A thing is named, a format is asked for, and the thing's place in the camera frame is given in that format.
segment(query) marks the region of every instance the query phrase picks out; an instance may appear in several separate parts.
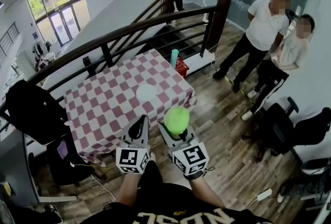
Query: table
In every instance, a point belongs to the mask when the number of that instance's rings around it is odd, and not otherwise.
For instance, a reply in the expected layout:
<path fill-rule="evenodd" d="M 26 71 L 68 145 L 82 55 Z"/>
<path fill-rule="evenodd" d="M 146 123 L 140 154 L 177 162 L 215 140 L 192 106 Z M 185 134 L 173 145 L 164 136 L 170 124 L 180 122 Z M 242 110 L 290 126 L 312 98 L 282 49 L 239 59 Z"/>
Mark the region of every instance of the table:
<path fill-rule="evenodd" d="M 40 197 L 28 167 L 26 135 L 15 129 L 0 142 L 0 182 L 8 182 L 14 196 L 6 200 L 16 206 L 74 201 L 71 197 Z"/>
<path fill-rule="evenodd" d="M 136 91 L 152 85 L 156 96 L 140 101 Z M 154 49 L 126 59 L 85 80 L 65 95 L 69 126 L 78 154 L 105 166 L 97 155 L 112 152 L 120 144 L 123 128 L 146 114 L 151 127 L 163 121 L 174 106 L 191 110 L 197 103 L 194 89 Z"/>

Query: office chair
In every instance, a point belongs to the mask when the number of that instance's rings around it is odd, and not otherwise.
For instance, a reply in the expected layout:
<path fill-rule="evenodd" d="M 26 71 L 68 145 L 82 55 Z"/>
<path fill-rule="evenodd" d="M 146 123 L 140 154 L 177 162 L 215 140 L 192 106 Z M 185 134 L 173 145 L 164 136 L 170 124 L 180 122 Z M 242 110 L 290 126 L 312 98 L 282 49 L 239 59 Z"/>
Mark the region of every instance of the office chair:
<path fill-rule="evenodd" d="M 10 122 L 16 129 L 42 145 L 47 144 L 47 158 L 55 184 L 77 185 L 93 173 L 92 167 L 71 166 L 86 163 L 77 153 L 69 126 L 64 124 L 67 121 L 65 109 L 49 92 L 21 80 L 9 89 L 6 105 Z M 63 159 L 58 152 L 62 142 L 67 151 Z"/>
<path fill-rule="evenodd" d="M 324 140 L 330 130 L 331 109 L 324 108 L 322 112 L 310 119 L 300 121 L 294 127 L 290 115 L 299 108 L 291 97 L 288 98 L 290 108 L 285 111 L 279 104 L 272 105 L 262 116 L 258 129 L 252 136 L 243 139 L 262 139 L 257 162 L 262 161 L 268 148 L 273 156 L 285 154 L 294 146 L 316 145 Z"/>

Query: black t-shirt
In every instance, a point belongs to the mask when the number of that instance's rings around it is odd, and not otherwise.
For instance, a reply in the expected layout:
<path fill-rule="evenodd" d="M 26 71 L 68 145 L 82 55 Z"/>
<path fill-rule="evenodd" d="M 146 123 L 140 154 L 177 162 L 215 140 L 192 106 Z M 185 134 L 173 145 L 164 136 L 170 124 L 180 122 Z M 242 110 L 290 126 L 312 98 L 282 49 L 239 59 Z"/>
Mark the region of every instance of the black t-shirt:
<path fill-rule="evenodd" d="M 249 210 L 220 209 L 194 197 L 193 192 L 183 186 L 162 184 L 158 190 L 138 190 L 135 207 L 111 203 L 104 210 L 82 224 L 157 224 L 157 223 L 271 223 L 257 217 Z"/>

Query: checkered tablecloth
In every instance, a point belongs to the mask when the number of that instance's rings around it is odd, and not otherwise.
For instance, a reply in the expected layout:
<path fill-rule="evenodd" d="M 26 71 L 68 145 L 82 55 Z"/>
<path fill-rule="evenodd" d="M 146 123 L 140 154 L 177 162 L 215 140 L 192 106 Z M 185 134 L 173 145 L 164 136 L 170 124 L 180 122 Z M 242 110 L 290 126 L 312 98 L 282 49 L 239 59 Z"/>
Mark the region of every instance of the checkered tablecloth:
<path fill-rule="evenodd" d="M 136 97 L 140 85 L 156 88 L 147 102 Z M 85 80 L 65 95 L 69 126 L 78 154 L 104 166 L 98 154 L 120 144 L 120 131 L 135 117 L 146 114 L 151 127 L 173 106 L 191 110 L 197 103 L 193 88 L 154 49 Z"/>

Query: white shirt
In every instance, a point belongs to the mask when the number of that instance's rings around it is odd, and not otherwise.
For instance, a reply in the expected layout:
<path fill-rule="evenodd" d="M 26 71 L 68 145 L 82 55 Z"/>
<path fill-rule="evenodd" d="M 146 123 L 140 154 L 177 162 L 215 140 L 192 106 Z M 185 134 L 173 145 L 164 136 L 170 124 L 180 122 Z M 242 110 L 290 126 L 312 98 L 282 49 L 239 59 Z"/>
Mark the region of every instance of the white shirt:
<path fill-rule="evenodd" d="M 301 67 L 309 52 L 308 39 L 298 38 L 296 30 L 293 30 L 291 34 L 283 40 L 281 46 L 282 45 L 284 45 L 284 47 L 279 56 L 279 64 L 281 66 L 288 66 L 295 63 Z"/>
<path fill-rule="evenodd" d="M 269 3 L 270 1 L 257 0 L 248 9 L 255 17 L 246 30 L 246 36 L 251 44 L 261 51 L 268 51 L 277 34 L 285 36 L 290 26 L 286 15 L 271 15 Z"/>

